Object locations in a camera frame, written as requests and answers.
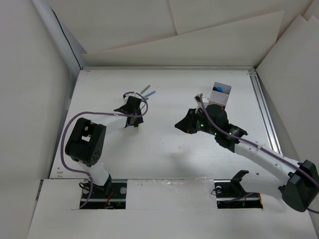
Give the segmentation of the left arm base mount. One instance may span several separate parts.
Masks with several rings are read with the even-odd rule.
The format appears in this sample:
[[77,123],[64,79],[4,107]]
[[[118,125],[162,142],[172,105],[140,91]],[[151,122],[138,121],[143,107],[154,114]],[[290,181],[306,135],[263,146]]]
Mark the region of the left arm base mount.
[[111,189],[107,189],[106,193],[95,186],[86,204],[90,182],[80,182],[79,186],[82,189],[80,209],[122,210],[126,208],[127,180],[113,181]]

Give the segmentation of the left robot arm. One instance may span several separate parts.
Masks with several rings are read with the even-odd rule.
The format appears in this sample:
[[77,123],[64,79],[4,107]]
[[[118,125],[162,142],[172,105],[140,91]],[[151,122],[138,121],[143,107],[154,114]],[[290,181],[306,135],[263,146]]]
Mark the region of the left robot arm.
[[77,119],[64,148],[65,154],[77,162],[88,174],[89,190],[99,197],[107,197],[112,191],[112,178],[100,160],[105,136],[116,130],[137,127],[143,123],[141,103],[148,107],[147,100],[140,95],[127,94],[124,104],[112,113],[92,113],[97,117]]

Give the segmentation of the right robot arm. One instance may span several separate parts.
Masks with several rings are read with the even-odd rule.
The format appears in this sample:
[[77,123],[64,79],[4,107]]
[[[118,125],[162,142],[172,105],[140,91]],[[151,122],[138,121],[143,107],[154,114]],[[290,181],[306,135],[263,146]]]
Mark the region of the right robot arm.
[[319,194],[319,174],[314,163],[284,157],[261,143],[249,140],[245,130],[229,123],[227,113],[220,105],[189,109],[174,126],[187,134],[199,131],[211,134],[221,147],[273,174],[280,181],[275,194],[298,212],[308,210]]

